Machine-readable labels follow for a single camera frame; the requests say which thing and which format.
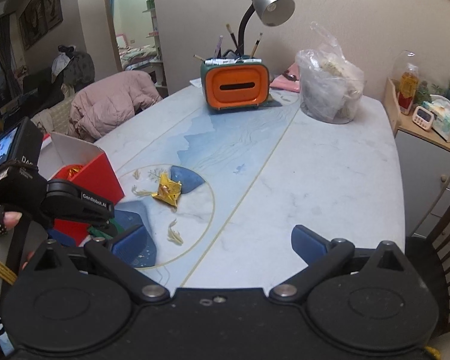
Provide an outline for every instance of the black lamp neck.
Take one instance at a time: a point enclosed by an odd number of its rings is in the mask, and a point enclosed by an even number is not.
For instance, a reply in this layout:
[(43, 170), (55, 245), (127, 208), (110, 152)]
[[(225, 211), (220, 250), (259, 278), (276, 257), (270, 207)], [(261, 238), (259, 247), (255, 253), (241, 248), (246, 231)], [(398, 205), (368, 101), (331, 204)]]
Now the black lamp neck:
[(250, 5), (250, 7), (245, 12), (245, 15), (242, 17), (242, 21), (240, 22), (240, 27), (238, 29), (238, 53), (242, 56), (245, 53), (245, 27), (247, 26), (248, 21), (253, 15), (253, 12), (255, 12), (255, 8), (253, 7), (253, 4)]

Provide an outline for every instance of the pen holder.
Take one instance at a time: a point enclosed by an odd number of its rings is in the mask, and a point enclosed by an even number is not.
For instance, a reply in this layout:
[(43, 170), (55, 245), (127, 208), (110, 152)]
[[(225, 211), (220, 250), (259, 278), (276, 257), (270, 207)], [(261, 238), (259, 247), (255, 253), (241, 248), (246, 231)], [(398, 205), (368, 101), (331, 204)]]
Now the pen holder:
[(258, 106), (268, 98), (267, 67), (252, 59), (202, 63), (200, 77), (205, 100), (214, 109)]

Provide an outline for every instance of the marble tabletop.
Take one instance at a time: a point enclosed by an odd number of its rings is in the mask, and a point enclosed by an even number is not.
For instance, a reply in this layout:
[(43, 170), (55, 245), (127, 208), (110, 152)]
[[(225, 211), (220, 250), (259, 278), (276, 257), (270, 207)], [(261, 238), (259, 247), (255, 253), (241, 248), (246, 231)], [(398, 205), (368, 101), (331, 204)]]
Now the marble tabletop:
[(182, 246), (164, 238), (168, 219), (151, 222), (159, 261), (140, 270), (169, 290), (268, 292), (306, 267), (291, 247), (298, 224), (361, 248), (389, 239), (404, 249), (400, 166), (382, 104), (364, 96), (351, 123), (331, 125), (305, 115), (296, 93), (271, 95), (282, 106), (220, 113), (190, 86), (97, 141), (129, 204), (141, 199), (154, 209), (150, 197), (130, 192), (140, 172), (145, 178), (178, 165), (206, 181), (180, 197), (173, 214)]

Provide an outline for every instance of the red gift box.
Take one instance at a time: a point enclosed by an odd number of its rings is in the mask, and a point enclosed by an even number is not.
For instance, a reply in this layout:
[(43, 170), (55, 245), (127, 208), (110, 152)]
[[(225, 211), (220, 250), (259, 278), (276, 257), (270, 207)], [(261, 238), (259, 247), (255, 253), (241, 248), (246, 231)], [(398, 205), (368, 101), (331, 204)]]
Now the red gift box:
[[(117, 204), (124, 196), (107, 155), (99, 147), (59, 133), (50, 133), (42, 144), (39, 173), (49, 179), (66, 179), (70, 165), (83, 168), (68, 180)], [(54, 228), (72, 237), (77, 245), (88, 235), (86, 223), (55, 220)]]

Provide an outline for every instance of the pink puffer jacket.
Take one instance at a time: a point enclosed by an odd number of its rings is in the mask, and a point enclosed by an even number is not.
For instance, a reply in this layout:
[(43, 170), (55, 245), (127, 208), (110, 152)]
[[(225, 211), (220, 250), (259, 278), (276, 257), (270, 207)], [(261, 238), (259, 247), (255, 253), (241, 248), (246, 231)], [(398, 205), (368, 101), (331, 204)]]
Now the pink puffer jacket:
[(94, 142), (132, 118), (139, 108), (148, 108), (161, 99), (148, 73), (114, 74), (75, 95), (68, 135)]

